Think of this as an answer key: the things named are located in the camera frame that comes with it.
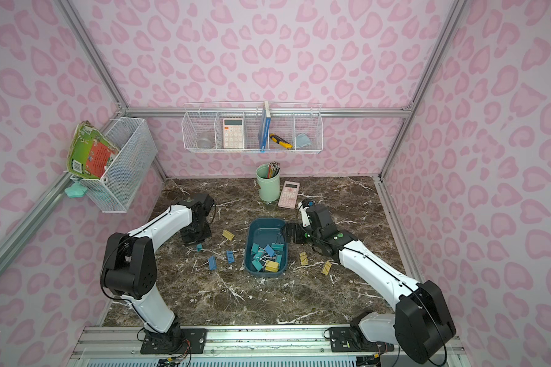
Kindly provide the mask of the teal plastic storage box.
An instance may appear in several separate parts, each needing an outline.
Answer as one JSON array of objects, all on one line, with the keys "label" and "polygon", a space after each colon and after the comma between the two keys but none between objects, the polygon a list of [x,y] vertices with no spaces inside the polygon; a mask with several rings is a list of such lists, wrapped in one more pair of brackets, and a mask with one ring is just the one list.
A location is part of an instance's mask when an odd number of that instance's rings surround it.
[{"label": "teal plastic storage box", "polygon": [[251,275],[277,278],[285,272],[289,253],[285,224],[277,218],[259,218],[251,223],[243,262]]}]

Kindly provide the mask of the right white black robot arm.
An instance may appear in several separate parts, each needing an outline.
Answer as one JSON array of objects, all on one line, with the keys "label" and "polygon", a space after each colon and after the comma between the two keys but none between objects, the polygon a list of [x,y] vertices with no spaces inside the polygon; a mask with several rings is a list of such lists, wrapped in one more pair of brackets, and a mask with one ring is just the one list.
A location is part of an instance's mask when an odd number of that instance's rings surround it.
[{"label": "right white black robot arm", "polygon": [[340,229],[328,208],[312,200],[298,204],[299,222],[288,223],[285,237],[312,249],[351,270],[372,287],[392,308],[384,317],[364,311],[350,323],[358,348],[377,342],[398,346],[421,365],[439,351],[446,351],[456,335],[455,323],[441,288],[404,275],[373,254],[356,235]]}]

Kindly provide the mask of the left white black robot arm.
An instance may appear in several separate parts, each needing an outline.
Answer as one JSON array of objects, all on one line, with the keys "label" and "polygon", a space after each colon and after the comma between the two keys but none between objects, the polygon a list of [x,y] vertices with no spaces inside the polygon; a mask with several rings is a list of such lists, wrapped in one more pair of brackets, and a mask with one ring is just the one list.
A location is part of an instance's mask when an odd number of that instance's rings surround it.
[{"label": "left white black robot arm", "polygon": [[156,252],[176,234],[186,246],[209,239],[208,216],[215,208],[211,195],[195,194],[137,229],[111,235],[99,279],[103,293],[128,303],[149,332],[168,335],[176,330],[176,316],[157,288]]}]

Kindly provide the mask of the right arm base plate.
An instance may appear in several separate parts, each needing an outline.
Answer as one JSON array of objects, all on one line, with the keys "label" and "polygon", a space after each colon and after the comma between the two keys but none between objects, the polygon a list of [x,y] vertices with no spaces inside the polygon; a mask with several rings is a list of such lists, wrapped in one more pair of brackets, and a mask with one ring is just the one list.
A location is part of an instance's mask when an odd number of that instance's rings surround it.
[{"label": "right arm base plate", "polygon": [[323,336],[329,341],[333,353],[388,353],[395,350],[391,343],[368,341],[356,327],[329,327]]}]

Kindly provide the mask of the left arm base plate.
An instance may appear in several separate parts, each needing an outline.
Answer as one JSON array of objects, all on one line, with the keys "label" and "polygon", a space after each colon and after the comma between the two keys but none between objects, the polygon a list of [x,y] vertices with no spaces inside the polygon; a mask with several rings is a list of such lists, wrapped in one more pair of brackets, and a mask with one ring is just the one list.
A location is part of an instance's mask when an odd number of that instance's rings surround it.
[{"label": "left arm base plate", "polygon": [[145,332],[140,353],[142,355],[202,354],[206,345],[207,329],[174,329],[168,333]]}]

